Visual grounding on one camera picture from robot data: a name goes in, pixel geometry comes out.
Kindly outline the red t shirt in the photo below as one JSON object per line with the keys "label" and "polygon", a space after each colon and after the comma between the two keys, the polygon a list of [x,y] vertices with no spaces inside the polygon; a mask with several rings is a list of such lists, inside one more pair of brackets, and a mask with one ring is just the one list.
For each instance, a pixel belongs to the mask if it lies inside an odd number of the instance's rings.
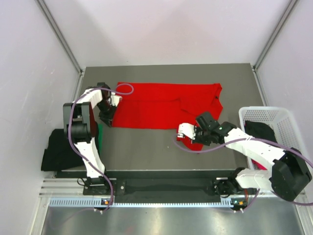
{"label": "red t shirt", "polygon": [[181,123],[196,124],[196,117],[209,112],[218,119],[223,110],[222,86],[215,84],[123,83],[113,127],[175,129]]}

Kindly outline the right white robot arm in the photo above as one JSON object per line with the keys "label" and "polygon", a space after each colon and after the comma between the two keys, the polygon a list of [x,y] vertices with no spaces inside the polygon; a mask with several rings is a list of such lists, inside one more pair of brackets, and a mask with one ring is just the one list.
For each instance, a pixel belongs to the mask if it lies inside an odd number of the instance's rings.
{"label": "right white robot arm", "polygon": [[286,201],[295,198],[311,182],[312,175],[300,152],[280,147],[246,134],[229,122],[219,124],[209,112],[196,117],[195,141],[219,144],[258,162],[263,170],[239,167],[222,183],[226,193],[241,193],[246,188],[270,190]]}

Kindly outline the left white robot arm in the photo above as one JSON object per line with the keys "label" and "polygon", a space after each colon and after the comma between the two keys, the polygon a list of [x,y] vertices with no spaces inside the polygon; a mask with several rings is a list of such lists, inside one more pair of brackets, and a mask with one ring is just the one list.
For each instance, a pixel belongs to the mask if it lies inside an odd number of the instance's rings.
{"label": "left white robot arm", "polygon": [[106,168],[99,157],[99,128],[93,110],[97,107],[100,120],[112,127],[120,99],[102,82],[88,87],[77,101],[63,105],[64,133],[74,152],[83,159],[87,171],[86,180],[82,180],[84,195],[109,195],[112,192]]}

